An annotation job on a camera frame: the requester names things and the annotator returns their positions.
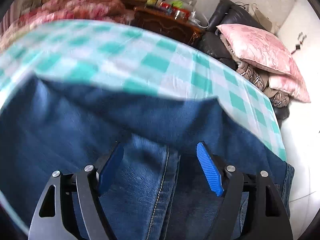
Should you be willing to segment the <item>blue denim jeans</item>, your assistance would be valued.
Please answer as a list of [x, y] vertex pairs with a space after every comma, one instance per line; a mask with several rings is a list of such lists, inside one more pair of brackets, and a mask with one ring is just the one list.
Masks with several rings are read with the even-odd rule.
[[[196, 146], [222, 176], [209, 187]], [[124, 156], [97, 193], [97, 160]], [[31, 77], [1, 109], [1, 239], [292, 239], [294, 169], [218, 100]]]

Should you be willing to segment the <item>plaid beige folded blanket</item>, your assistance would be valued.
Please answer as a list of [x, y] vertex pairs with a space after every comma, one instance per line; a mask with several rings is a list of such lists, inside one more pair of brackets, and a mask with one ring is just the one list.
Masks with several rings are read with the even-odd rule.
[[223, 34], [220, 35], [220, 39], [230, 53], [232, 59], [235, 61], [236, 72], [238, 74], [262, 91], [270, 99], [274, 107], [283, 108], [289, 105], [291, 99], [288, 94], [269, 87], [269, 72], [255, 68], [247, 62], [241, 61], [236, 57], [231, 45]]

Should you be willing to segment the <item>teal white checkered tablecloth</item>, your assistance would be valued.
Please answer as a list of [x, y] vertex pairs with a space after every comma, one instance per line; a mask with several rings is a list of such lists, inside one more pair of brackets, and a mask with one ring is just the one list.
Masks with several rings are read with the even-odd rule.
[[216, 99], [286, 162], [266, 96], [216, 59], [149, 31], [88, 20], [46, 23], [1, 53], [1, 109], [31, 77], [162, 99]]

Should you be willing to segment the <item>small pink satin pillow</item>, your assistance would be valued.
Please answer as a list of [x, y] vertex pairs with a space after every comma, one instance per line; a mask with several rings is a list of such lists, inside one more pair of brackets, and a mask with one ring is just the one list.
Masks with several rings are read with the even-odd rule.
[[300, 73], [298, 73], [296, 76], [270, 74], [269, 87], [272, 89], [281, 90], [300, 102], [311, 102], [305, 81]]

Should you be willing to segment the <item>large pink satin pillow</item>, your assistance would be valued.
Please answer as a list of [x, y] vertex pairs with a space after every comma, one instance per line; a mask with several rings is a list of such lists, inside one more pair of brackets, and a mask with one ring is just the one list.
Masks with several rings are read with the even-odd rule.
[[300, 73], [289, 50], [272, 33], [243, 24], [221, 24], [217, 29], [242, 61], [274, 74]]

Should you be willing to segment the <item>dark wooden nightstand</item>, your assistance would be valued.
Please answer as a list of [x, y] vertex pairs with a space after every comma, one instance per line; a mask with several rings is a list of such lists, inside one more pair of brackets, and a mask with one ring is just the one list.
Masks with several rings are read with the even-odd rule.
[[175, 20], [161, 11], [135, 7], [134, 12], [135, 19], [131, 24], [135, 27], [172, 38], [191, 47], [196, 46], [204, 34], [204, 30], [183, 20]]

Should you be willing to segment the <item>red tin box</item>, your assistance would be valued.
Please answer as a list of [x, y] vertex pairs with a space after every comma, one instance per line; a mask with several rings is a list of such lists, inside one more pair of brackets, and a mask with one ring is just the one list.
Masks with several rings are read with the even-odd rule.
[[175, 20], [187, 21], [190, 16], [189, 10], [175, 7], [164, 1], [160, 3], [159, 9], [165, 12], [168, 16], [173, 17]]

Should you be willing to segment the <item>red chinese knot ornament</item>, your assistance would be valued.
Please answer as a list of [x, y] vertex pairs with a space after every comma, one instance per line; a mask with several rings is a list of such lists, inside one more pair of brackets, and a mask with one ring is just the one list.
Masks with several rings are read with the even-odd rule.
[[305, 39], [307, 38], [307, 35], [305, 35], [303, 32], [300, 32], [298, 34], [298, 43], [295, 45], [295, 49], [291, 52], [291, 54], [293, 55], [295, 52], [301, 50], [301, 47], [305, 41]]

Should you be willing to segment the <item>red floral bed quilt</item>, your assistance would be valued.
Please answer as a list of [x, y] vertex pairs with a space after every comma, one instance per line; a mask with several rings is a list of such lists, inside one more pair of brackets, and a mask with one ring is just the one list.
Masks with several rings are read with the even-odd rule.
[[60, 20], [97, 20], [129, 25], [133, 10], [121, 0], [50, 0], [23, 14], [1, 36], [1, 52], [44, 23]]

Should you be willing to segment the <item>green crumpled bag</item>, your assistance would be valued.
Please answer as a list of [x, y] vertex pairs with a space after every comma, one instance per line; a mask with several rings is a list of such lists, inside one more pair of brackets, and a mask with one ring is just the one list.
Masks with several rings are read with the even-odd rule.
[[179, 8], [179, 9], [183, 9], [184, 8], [184, 3], [180, 0], [175, 0], [171, 2], [171, 6], [175, 7], [175, 8]]

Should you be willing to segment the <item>yellow lidded jar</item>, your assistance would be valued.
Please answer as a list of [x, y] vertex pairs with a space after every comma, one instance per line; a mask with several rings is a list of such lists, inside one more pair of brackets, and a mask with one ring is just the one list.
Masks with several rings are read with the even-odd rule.
[[157, 3], [157, 0], [147, 0], [146, 5], [148, 6], [155, 6]]

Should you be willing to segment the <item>wall power outlet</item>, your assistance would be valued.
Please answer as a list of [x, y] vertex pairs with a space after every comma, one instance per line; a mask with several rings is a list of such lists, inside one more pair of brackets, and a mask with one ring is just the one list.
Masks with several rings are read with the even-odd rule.
[[195, 4], [197, 3], [197, 0], [179, 0], [179, 1], [181, 1], [181, 2], [183, 2], [185, 4], [188, 4], [188, 5], [192, 6], [192, 7], [194, 7]]

